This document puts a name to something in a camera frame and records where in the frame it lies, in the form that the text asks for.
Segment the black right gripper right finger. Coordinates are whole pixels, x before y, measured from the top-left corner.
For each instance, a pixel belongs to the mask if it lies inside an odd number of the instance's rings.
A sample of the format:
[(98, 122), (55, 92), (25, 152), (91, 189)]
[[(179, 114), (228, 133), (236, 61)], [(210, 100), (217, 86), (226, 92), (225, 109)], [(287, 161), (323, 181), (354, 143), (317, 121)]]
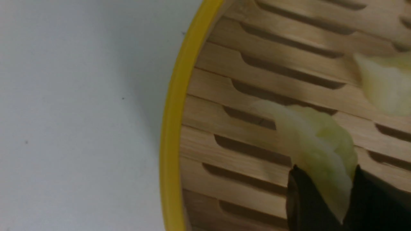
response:
[(357, 166), (344, 231), (409, 231), (411, 196)]

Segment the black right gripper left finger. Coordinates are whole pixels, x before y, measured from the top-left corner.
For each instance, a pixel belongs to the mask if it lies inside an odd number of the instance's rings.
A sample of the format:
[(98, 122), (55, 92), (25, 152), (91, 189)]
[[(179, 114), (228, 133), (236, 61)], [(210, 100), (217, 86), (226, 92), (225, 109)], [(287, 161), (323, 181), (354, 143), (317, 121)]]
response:
[(296, 165), (289, 171), (286, 215), (290, 231), (343, 231), (311, 178)]

